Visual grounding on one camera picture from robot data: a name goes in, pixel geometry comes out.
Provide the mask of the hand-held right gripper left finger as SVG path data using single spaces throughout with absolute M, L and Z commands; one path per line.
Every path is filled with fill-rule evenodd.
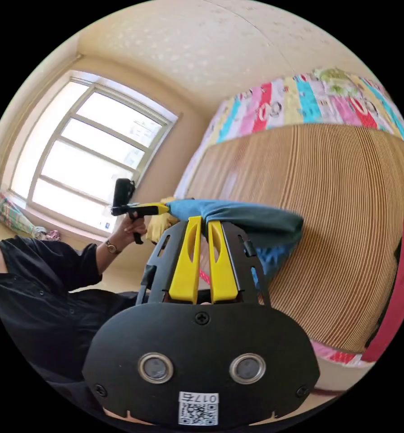
M 179 251 L 169 296 L 173 301 L 195 304 L 197 302 L 202 217 L 190 217 L 187 221 L 183 242 Z

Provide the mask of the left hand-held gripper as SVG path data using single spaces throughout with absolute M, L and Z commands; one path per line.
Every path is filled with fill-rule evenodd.
M 145 203 L 112 206 L 111 214 L 114 217 L 127 215 L 131 222 L 136 219 L 143 219 L 146 216 L 163 215 L 170 212 L 170 208 L 165 203 Z

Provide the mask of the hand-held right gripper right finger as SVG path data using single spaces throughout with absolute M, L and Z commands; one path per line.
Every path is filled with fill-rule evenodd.
M 212 303 L 236 300 L 238 287 L 230 261 L 226 237 L 219 221 L 208 223 L 208 251 Z

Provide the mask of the person's left hand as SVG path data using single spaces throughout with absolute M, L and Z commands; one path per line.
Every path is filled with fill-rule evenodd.
M 137 215 L 131 217 L 126 215 L 119 223 L 113 234 L 110 236 L 110 243 L 116 250 L 122 252 L 127 246 L 135 242 L 135 235 L 144 236 L 147 232 L 145 219 Z

